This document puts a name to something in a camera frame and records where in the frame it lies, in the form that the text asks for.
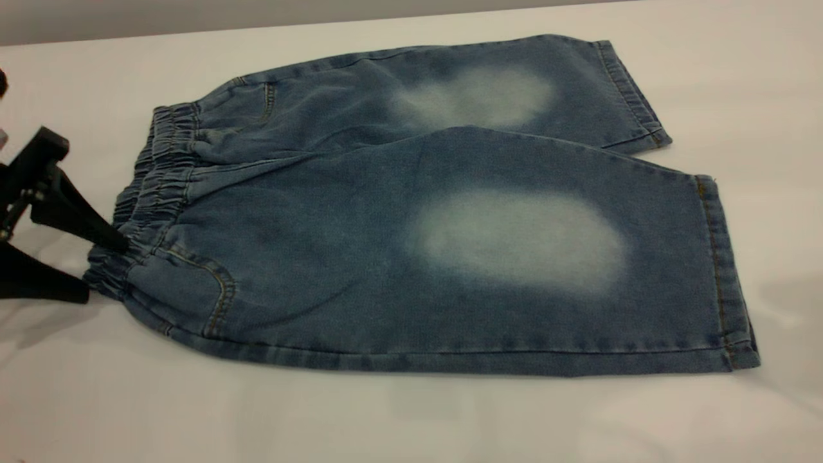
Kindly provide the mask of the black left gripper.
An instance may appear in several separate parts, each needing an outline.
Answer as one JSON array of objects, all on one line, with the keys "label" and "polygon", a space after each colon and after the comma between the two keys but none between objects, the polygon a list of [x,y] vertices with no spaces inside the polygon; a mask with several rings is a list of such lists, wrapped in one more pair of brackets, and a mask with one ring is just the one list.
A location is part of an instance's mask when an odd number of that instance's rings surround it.
[{"label": "black left gripper", "polygon": [[[67,138],[41,127],[11,164],[2,164],[1,240],[9,241],[27,208],[33,223],[76,235],[117,252],[129,240],[109,224],[71,183],[53,183],[53,171],[70,150]],[[85,304],[88,285],[35,260],[9,243],[1,244],[1,299]]]}]

